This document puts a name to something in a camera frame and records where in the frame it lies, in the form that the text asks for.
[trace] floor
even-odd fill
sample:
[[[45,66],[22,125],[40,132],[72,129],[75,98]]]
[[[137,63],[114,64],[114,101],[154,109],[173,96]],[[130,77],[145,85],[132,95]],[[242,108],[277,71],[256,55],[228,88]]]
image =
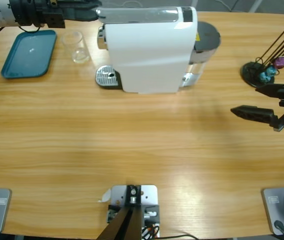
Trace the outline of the floor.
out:
[[[237,0],[223,0],[230,8]],[[235,5],[234,11],[248,12],[253,5],[254,0],[239,0]],[[229,11],[220,1],[216,0],[198,0],[196,10],[198,11]],[[284,14],[284,0],[263,0],[256,11],[257,13]]]
[[[105,8],[150,8],[161,6],[195,5],[197,11],[228,12],[234,7],[235,12],[248,12],[255,0],[100,0]],[[257,13],[284,14],[284,0],[263,0]]]

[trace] table surface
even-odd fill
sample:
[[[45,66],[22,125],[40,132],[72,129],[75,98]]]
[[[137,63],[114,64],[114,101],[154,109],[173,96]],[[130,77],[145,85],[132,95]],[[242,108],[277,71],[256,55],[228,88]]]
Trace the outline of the table surface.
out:
[[[97,21],[66,23],[48,73],[0,74],[0,188],[12,190],[5,233],[96,238],[113,185],[158,187],[161,235],[199,238],[269,234],[261,190],[284,187],[284,130],[236,117],[239,105],[284,111],[246,85],[240,67],[268,48],[284,15],[200,12],[221,46],[198,84],[176,94],[105,90],[96,69],[109,64],[96,44]],[[60,36],[83,31],[91,60],[75,64]],[[0,33],[0,71],[21,30]],[[276,77],[284,83],[284,69]]]

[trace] sticker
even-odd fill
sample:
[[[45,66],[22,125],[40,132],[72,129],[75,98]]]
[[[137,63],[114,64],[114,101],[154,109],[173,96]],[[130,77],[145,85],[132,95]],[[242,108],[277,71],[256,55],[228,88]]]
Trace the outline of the sticker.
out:
[[[269,196],[268,197],[268,202],[270,204],[278,204],[280,201],[279,201],[279,197],[278,196]]]
[[[199,35],[198,32],[196,33],[196,38],[195,38],[195,40],[198,41],[198,42],[201,41],[201,40],[200,40],[200,35]]]
[[[0,205],[7,205],[7,198],[0,198]]]

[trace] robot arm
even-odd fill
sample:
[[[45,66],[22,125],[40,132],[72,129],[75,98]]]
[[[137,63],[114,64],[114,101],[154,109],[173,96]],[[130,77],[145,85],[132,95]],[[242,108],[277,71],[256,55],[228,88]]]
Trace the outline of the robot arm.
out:
[[[64,20],[97,20],[99,6],[99,0],[0,0],[0,27],[65,28]]]

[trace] clear glass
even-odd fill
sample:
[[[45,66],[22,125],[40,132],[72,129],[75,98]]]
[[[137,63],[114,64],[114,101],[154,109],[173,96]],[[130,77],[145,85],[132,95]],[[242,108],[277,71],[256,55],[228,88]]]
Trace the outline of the clear glass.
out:
[[[62,36],[65,51],[71,56],[73,62],[82,64],[90,59],[90,53],[80,31],[69,31]]]

